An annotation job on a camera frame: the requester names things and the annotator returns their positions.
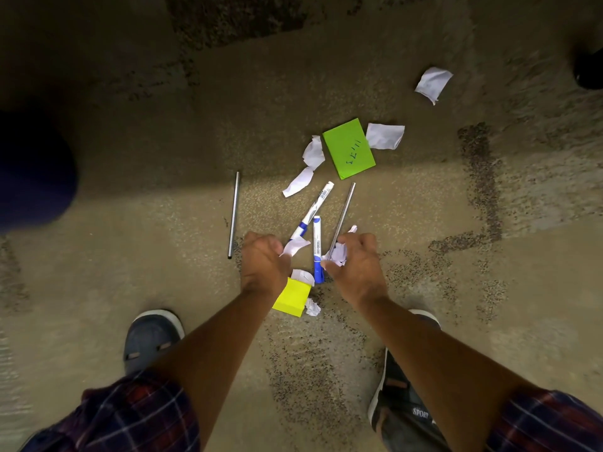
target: yellow sticky note pad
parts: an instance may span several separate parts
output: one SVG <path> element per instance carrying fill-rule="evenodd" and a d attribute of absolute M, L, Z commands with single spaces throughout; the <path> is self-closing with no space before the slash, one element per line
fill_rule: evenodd
<path fill-rule="evenodd" d="M 292 316 L 302 317 L 306 307 L 307 296 L 310 294 L 310 285 L 305 282 L 287 278 L 287 285 L 276 299 L 272 309 L 283 311 Z"/>

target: white shoe sole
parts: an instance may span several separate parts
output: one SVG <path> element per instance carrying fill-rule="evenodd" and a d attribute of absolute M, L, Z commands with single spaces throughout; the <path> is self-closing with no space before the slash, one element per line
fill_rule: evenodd
<path fill-rule="evenodd" d="M 431 312 L 427 312 L 422 309 L 409 309 L 408 311 L 417 316 L 429 317 L 430 319 L 438 322 L 438 325 L 440 325 L 440 321 L 438 319 L 436 319 L 435 316 Z M 385 365 L 387 365 L 388 352 L 389 352 L 389 349 L 385 348 L 385 361 L 383 362 L 383 375 L 381 376 L 381 382 L 379 383 L 379 386 L 377 387 L 377 391 L 375 391 L 375 395 L 373 395 L 371 404 L 368 405 L 368 411 L 367 411 L 368 423 L 370 423 L 371 425 L 373 425 L 373 414 L 375 414 L 375 409 L 377 409 L 377 403 L 379 402 L 379 392 L 381 392 L 381 390 L 383 390 L 383 384 L 385 383 Z"/>
<path fill-rule="evenodd" d="M 165 309 L 151 309 L 150 311 L 144 311 L 142 314 L 139 314 L 136 316 L 136 319 L 132 320 L 133 322 L 136 322 L 137 319 L 140 319 L 141 317 L 144 316 L 162 316 L 165 317 L 166 319 L 168 319 L 170 321 L 170 323 L 176 327 L 176 331 L 178 332 L 178 336 L 180 336 L 180 339 L 185 337 L 185 329 L 182 326 L 182 322 L 180 322 L 180 319 L 177 318 L 176 314 L 167 311 Z"/>

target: green sticky note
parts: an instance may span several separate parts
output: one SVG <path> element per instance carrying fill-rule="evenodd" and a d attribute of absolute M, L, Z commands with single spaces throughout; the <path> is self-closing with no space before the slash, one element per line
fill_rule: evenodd
<path fill-rule="evenodd" d="M 272 309 L 286 312 L 292 316 L 302 317 L 301 313 L 306 307 L 306 300 L 309 294 L 309 284 L 287 278 L 287 285 L 276 299 L 276 303 L 272 306 Z"/>
<path fill-rule="evenodd" d="M 323 136 L 341 179 L 375 166 L 373 152 L 358 119 L 326 131 Z"/>

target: crumpled paper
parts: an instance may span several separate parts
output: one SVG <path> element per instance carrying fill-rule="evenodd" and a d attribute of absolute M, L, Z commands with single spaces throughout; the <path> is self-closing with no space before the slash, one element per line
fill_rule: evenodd
<path fill-rule="evenodd" d="M 305 188 L 312 181 L 314 170 L 324 161 L 323 143 L 320 136 L 312 135 L 312 142 L 307 145 L 302 158 L 307 167 L 291 181 L 289 187 L 283 190 L 285 198 Z"/>
<path fill-rule="evenodd" d="M 452 76 L 453 74 L 449 71 L 432 67 L 421 76 L 415 92 L 425 95 L 435 105 L 441 91 Z"/>
<path fill-rule="evenodd" d="M 309 244 L 310 244 L 310 241 L 306 241 L 303 237 L 294 236 L 293 239 L 291 239 L 291 241 L 289 241 L 287 243 L 287 245 L 283 249 L 283 253 L 280 256 L 282 257 L 283 255 L 288 254 L 291 257 L 293 257 L 299 249 L 301 249 Z"/>
<path fill-rule="evenodd" d="M 306 314 L 316 317 L 320 314 L 320 306 L 313 302 L 312 298 L 306 300 Z"/>
<path fill-rule="evenodd" d="M 350 231 L 348 231 L 348 233 L 356 233 L 356 231 L 358 230 L 358 227 L 356 225 L 352 225 L 350 228 Z M 347 248 L 345 247 L 345 244 L 343 243 L 335 243 L 335 247 L 333 248 L 333 251 L 331 252 L 331 257 L 329 257 L 329 253 L 323 255 L 321 258 L 323 260 L 330 260 L 335 262 L 335 264 L 337 266 L 343 266 L 345 265 L 345 260 L 347 259 Z"/>
<path fill-rule="evenodd" d="M 404 125 L 369 123 L 367 141 L 371 149 L 396 149 L 404 134 Z"/>
<path fill-rule="evenodd" d="M 314 276 L 303 269 L 294 269 L 289 277 L 314 287 Z"/>

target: plaid sleeve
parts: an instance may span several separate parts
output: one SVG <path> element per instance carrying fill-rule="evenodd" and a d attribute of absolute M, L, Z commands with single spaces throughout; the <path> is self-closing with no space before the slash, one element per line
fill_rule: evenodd
<path fill-rule="evenodd" d="M 59 423 L 35 433 L 22 452 L 200 450 L 199 425 L 182 387 L 152 371 L 86 390 Z"/>
<path fill-rule="evenodd" d="M 486 441 L 486 451 L 600 452 L 603 418 L 562 392 L 518 392 L 503 406 Z"/>

